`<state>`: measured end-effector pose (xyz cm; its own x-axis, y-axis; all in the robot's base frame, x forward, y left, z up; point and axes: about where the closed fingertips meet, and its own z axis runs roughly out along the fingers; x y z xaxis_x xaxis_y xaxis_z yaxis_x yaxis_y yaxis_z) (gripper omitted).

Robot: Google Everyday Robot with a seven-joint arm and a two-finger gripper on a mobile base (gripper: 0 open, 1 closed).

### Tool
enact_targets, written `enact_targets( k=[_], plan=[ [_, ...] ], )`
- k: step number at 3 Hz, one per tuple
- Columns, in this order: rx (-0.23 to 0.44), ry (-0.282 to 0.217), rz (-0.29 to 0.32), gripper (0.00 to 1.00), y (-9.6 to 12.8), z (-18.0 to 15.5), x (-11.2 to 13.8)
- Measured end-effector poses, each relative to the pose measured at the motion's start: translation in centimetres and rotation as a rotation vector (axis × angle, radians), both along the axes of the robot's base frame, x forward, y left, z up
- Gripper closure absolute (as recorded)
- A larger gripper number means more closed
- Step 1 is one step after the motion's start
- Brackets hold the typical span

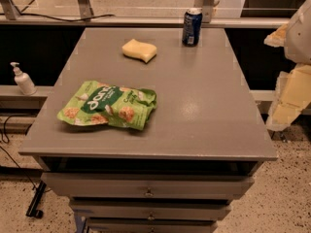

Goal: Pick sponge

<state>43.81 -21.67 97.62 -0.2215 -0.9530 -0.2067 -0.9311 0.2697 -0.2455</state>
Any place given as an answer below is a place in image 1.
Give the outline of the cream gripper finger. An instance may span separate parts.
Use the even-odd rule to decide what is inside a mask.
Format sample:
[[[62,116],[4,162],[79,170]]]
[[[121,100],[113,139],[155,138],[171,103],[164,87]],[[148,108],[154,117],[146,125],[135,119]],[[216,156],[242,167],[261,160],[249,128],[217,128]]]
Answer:
[[[297,64],[290,73],[277,78],[274,100],[268,111],[266,128],[283,131],[311,103],[311,66]]]
[[[288,25],[283,24],[277,30],[269,34],[263,42],[273,48],[283,47],[285,45],[287,28]]]

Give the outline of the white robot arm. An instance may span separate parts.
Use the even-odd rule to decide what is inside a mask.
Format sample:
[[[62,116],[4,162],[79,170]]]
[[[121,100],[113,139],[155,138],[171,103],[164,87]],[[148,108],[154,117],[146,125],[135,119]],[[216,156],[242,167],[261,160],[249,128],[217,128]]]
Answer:
[[[290,73],[277,78],[275,98],[268,111],[266,128],[283,131],[311,103],[311,0],[306,0],[287,24],[264,39],[268,46],[283,47],[295,63]]]

